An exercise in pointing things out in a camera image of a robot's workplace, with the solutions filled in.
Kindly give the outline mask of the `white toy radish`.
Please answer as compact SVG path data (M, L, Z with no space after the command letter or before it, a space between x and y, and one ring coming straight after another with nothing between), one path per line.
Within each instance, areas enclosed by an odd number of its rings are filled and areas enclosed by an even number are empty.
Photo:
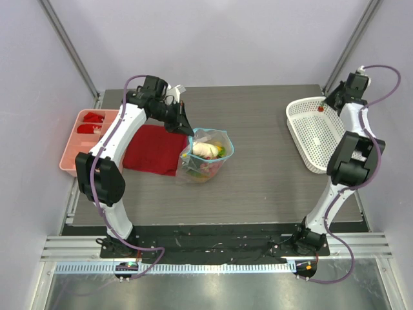
M218 149L210 143L195 142L192 145L192 154L200 158L211 159L217 157Z

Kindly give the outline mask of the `clear zip top bag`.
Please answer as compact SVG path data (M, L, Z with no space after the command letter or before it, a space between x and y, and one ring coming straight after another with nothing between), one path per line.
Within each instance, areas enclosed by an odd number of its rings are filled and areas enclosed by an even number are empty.
M178 157L176 181L179 184L205 183L233 153L234 146L227 131L196 128Z

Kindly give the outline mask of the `red toy grapes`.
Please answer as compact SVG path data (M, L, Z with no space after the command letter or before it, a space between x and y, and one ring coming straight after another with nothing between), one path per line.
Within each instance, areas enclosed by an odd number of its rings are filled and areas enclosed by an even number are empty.
M206 161L203 161L200 165L201 174L212 177L218 172L222 164L223 160L221 158L215 157L207 159Z

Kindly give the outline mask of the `toy pineapple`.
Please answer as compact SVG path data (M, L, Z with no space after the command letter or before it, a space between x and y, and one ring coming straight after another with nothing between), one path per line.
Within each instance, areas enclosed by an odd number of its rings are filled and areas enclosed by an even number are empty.
M207 175L201 174L200 167L199 167L199 169L188 169L187 174L188 174L195 182L198 182L198 183L204 183L204 182L210 180L211 178L213 178L213 177L215 176L215 175L214 175L214 176L212 176L212 177L209 177L209 176L207 176Z

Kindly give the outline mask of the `yellow toy lemon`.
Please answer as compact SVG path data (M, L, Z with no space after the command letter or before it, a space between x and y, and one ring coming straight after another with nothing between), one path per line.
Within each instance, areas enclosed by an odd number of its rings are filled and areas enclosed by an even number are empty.
M218 149L218 156L223 157L226 153L225 148L224 147L217 147L217 149Z

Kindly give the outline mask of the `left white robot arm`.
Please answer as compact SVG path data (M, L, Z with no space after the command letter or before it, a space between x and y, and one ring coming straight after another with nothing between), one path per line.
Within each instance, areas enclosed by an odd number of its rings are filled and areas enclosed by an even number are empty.
M136 233L123 205L126 183L120 171L122 157L136 132L148 119L164 124L166 131L193 136L181 94L182 85L144 75L135 90L125 85L119 112L109 129L87 153L75 158L79 190L94 203L104 219L107 235L116 240L115 250L125 258L136 253Z

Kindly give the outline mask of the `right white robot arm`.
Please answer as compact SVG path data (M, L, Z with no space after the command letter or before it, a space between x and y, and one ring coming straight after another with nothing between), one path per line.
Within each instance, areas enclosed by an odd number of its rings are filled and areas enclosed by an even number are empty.
M363 94L370 85L365 67L348 75L328 95L298 99L285 110L287 127L306 167L328 176L316 206L290 240L308 256L327 244L327 234L348 197L370 181L381 164L385 142L373 135Z

